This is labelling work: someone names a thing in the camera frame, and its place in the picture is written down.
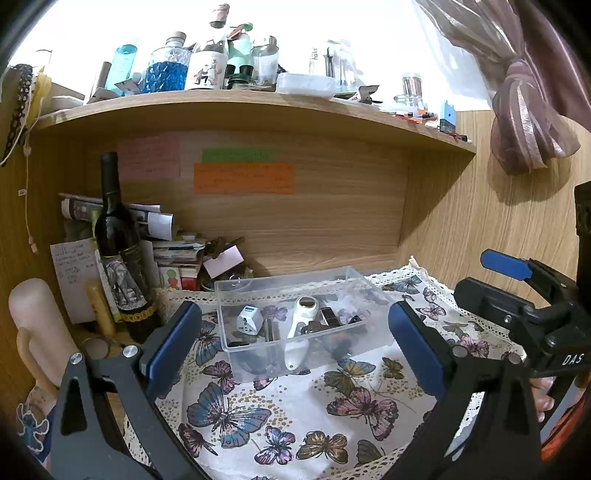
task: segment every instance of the pink sticky note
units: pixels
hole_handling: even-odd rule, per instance
[[[210,277],[216,278],[218,275],[227,272],[243,261],[244,259],[242,258],[238,247],[234,245],[220,253],[217,258],[210,258],[203,262],[203,266],[205,267],[205,270],[207,270],[207,273],[209,273]]]
[[[162,180],[180,177],[178,135],[122,140],[117,145],[121,180]]]

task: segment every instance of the green sticky note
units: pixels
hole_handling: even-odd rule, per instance
[[[264,148],[204,148],[203,163],[266,162],[273,161],[273,152]]]

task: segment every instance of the orange sticky note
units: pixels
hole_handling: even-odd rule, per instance
[[[293,194],[291,163],[196,163],[195,193]]]
[[[175,134],[120,141],[117,155],[121,180],[177,179],[181,174]]]

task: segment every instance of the blue gripper pad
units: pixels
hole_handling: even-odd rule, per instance
[[[446,392],[443,366],[400,303],[402,302],[390,307],[388,315],[390,332],[413,369],[420,387],[426,394],[439,400]]]
[[[531,278],[530,266],[525,260],[497,252],[496,250],[484,250],[480,256],[480,264],[493,272],[501,273],[516,280]]]
[[[147,365],[146,397],[154,401],[170,391],[178,371],[201,331],[201,309],[192,301],[184,301],[168,323],[170,331],[153,353]]]

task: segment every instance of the human hand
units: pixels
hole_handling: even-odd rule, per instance
[[[552,410],[554,399],[544,394],[548,390],[556,377],[531,378],[531,392],[534,396],[535,410],[538,413],[538,421],[544,421],[545,411]]]

